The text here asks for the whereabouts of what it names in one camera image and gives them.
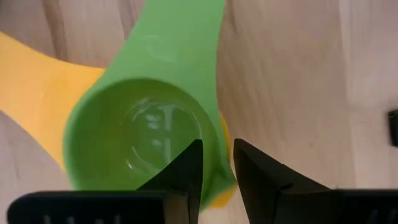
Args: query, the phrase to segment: yellow handle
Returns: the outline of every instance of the yellow handle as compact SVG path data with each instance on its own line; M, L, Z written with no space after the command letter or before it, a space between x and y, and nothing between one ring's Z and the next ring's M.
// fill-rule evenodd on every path
M68 115L102 73L102 68L48 57L0 32L0 110L32 135L62 169Z

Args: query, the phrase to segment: wooden surface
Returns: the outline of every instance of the wooden surface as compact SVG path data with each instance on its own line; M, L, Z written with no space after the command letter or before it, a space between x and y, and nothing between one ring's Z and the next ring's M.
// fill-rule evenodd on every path
M52 57L105 67L142 6L0 0L0 30ZM386 112L398 108L397 12L394 0L227 0L217 78L233 137L329 187L398 187L386 124ZM69 188L4 115L0 166L2 212L25 192ZM201 222L247 223L240 194Z

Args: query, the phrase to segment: measuring cup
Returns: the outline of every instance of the measuring cup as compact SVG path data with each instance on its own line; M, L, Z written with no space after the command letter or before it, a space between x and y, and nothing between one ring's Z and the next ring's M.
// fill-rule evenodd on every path
M67 117L103 69L48 57L2 32L0 49L0 110L22 126L64 169L62 136ZM222 116L221 125L228 152L230 139ZM219 194L210 208L224 207L235 187Z
M203 140L201 207L235 183L216 99L224 2L147 1L103 76L74 107L63 141L76 189L131 190Z

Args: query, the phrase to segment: black object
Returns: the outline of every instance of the black object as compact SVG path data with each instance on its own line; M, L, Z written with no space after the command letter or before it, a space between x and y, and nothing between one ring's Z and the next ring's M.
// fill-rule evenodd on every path
M203 145L195 140L134 192L39 192L14 201L10 224L197 223Z
M391 144L398 147L398 110L388 112Z
M239 188L250 223L395 224L397 190L331 190L242 139L234 142ZM194 141L134 192L42 192L17 199L10 224L197 223L203 147Z
M242 139L234 161L250 223L398 223L397 190L331 190Z

